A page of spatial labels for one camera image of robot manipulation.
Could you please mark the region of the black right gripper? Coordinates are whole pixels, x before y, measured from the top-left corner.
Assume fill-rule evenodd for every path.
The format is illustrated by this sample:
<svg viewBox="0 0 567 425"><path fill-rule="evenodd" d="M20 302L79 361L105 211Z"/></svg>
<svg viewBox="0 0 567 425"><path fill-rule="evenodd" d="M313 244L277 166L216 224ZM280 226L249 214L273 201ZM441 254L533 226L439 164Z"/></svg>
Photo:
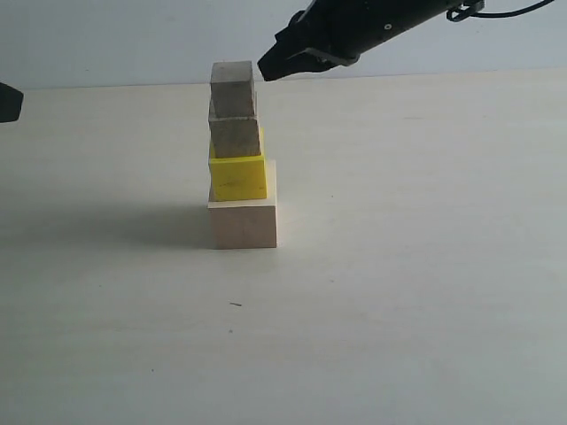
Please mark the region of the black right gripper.
<svg viewBox="0 0 567 425"><path fill-rule="evenodd" d="M264 81L276 81L350 66L362 53L460 5L459 1L313 1L277 35L258 68Z"/></svg>

